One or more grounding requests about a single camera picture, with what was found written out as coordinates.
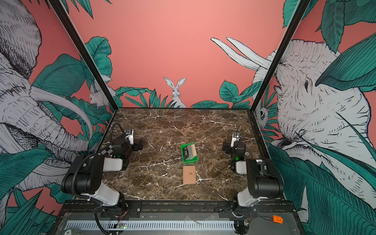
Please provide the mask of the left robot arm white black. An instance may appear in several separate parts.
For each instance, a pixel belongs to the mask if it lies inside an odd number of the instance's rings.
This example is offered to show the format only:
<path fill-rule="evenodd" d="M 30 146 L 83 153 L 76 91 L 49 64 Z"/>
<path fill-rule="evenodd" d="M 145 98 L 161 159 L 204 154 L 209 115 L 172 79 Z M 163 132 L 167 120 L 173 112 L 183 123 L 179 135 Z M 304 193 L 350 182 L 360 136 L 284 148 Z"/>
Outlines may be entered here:
<path fill-rule="evenodd" d="M 143 138 L 121 136 L 115 146 L 106 145 L 97 154 L 78 155 L 61 183 L 63 193 L 93 200 L 102 206 L 121 206 L 123 196 L 102 181 L 103 172 L 126 170 L 132 152 L 143 149 Z"/>

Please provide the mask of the green plastic tray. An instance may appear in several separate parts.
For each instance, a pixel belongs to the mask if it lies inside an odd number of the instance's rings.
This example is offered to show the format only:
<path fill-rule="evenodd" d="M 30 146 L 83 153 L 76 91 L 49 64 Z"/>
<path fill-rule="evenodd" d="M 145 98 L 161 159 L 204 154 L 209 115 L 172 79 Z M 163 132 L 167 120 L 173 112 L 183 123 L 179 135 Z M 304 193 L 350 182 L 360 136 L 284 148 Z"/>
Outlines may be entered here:
<path fill-rule="evenodd" d="M 194 143 L 181 145 L 182 161 L 185 164 L 198 161 L 198 154 Z"/>

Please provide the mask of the tan leather card holder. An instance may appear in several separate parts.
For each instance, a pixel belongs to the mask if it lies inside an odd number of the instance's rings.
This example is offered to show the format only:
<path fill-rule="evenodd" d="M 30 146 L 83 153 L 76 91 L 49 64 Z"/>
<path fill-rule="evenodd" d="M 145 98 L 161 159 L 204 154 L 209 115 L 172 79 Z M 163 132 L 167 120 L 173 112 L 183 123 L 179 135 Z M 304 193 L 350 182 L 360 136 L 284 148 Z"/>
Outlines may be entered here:
<path fill-rule="evenodd" d="M 196 184 L 196 171 L 195 166 L 183 167 L 183 185 Z"/>

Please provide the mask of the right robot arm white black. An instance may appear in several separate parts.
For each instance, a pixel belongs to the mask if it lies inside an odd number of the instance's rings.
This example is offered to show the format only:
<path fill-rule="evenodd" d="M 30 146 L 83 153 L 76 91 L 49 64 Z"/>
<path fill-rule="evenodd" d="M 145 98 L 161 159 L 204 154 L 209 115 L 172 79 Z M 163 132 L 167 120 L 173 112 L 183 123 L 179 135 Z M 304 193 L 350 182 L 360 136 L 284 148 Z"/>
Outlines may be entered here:
<path fill-rule="evenodd" d="M 237 194 L 238 206 L 252 207 L 283 195 L 284 180 L 272 160 L 246 158 L 246 145 L 242 141 L 224 142 L 222 150 L 231 156 L 230 169 L 246 175 L 247 187 Z"/>

